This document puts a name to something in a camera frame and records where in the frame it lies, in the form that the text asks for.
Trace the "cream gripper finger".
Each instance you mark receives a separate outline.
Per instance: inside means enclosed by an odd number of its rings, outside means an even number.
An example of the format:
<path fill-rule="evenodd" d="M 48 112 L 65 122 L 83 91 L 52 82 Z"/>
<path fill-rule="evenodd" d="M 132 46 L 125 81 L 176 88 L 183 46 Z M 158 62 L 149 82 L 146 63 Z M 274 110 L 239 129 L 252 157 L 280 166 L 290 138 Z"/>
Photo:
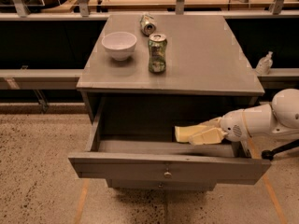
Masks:
<path fill-rule="evenodd" d="M 217 118 L 214 118 L 214 119 L 204 121 L 204 122 L 202 122 L 202 125 L 220 128 L 220 126 L 221 126 L 221 117 L 217 117 Z"/>
<path fill-rule="evenodd" d="M 208 128 L 191 135 L 189 137 L 189 143 L 194 146 L 219 144 L 226 134 L 227 132 L 221 128 Z"/>

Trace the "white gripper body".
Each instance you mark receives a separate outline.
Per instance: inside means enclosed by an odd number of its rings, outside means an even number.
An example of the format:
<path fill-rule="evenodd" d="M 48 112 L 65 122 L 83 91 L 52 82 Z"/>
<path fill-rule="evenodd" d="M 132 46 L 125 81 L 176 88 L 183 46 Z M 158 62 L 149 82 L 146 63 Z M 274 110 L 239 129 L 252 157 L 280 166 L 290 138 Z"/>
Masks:
<path fill-rule="evenodd" d="M 248 138 L 248 131 L 245 125 L 244 110 L 239 109 L 228 112 L 220 121 L 220 126 L 225 132 L 225 138 L 232 142 L 244 141 Z"/>

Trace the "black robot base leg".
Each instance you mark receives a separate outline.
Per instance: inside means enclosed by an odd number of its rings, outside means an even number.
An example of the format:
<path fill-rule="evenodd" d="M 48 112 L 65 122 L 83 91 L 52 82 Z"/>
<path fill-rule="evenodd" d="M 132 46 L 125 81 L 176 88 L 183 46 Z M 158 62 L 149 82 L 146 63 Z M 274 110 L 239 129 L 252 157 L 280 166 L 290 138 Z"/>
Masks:
<path fill-rule="evenodd" d="M 262 158 L 265 160 L 273 160 L 274 156 L 277 155 L 278 153 L 293 149 L 299 147 L 299 140 L 292 141 L 289 144 L 274 148 L 272 150 L 264 150 L 262 152 Z"/>

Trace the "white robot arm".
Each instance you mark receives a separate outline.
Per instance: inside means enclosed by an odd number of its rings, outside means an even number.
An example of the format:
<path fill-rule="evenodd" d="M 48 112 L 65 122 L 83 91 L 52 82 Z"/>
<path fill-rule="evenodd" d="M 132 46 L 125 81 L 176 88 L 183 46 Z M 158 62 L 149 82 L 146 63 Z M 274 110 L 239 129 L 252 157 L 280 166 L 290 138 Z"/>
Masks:
<path fill-rule="evenodd" d="M 189 137 L 192 145 L 219 144 L 223 139 L 239 142 L 261 135 L 294 141 L 299 133 L 299 90 L 279 91 L 270 104 L 230 111 L 211 122 Z"/>

